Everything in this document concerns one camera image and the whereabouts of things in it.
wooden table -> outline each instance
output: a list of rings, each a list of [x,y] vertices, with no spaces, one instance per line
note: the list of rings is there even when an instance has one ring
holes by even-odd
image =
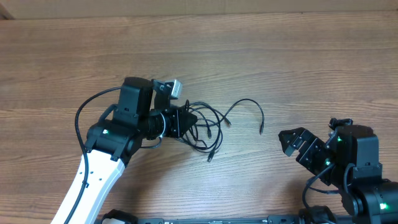
[[[49,223],[80,162],[73,128],[89,96],[138,76],[184,84],[185,99],[222,112],[208,163],[173,139],[141,149],[106,199],[138,217],[260,217],[302,208],[311,173],[277,134],[306,127],[327,139],[331,117],[374,128],[384,177],[398,180],[398,12],[0,21],[0,223]],[[81,132],[118,93],[81,114]],[[332,189],[321,183],[323,189]],[[344,214],[340,196],[308,194]]]

cable tip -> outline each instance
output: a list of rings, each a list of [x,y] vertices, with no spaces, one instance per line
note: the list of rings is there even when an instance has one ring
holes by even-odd
[[[225,120],[225,122],[228,124],[228,125],[231,125],[232,123],[229,121],[229,119],[227,118],[227,117],[224,117],[224,120]]]
[[[261,123],[260,125],[260,134],[264,132],[264,123]]]
[[[207,135],[208,135],[209,138],[211,139],[211,130],[210,130],[210,128],[207,128]]]
[[[215,154],[215,151],[212,150],[212,151],[209,153],[209,156],[207,157],[207,162],[211,162],[211,160],[213,159],[214,154]]]

beige surface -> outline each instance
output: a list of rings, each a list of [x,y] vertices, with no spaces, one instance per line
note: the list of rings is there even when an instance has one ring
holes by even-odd
[[[277,134],[303,126],[325,140],[334,116],[372,126],[384,177],[398,180],[396,11],[2,21],[0,30],[0,223],[50,222],[80,161],[76,109],[127,76],[180,79],[179,105],[225,112],[252,98],[266,125],[258,135],[258,109],[235,108],[211,163],[172,139],[140,150],[100,214],[297,213],[311,174],[282,153]],[[117,98],[90,103],[81,132]],[[344,213],[340,196],[308,200]]]
[[[15,19],[398,9],[398,0],[0,0],[0,4]]]

table surface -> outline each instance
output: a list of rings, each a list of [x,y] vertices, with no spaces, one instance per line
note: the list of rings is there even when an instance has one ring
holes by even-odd
[[[283,154],[277,135],[305,127],[326,140],[331,117],[373,127],[384,177],[398,180],[397,37],[397,11],[0,21],[0,223],[51,221],[80,162],[76,109],[128,76],[178,78],[176,105],[205,101],[226,112],[252,98],[266,124],[259,135],[258,108],[235,107],[211,163],[173,139],[139,150],[100,215],[296,214],[312,175]],[[117,100],[90,103],[81,132]],[[339,195],[307,197],[345,213]]]

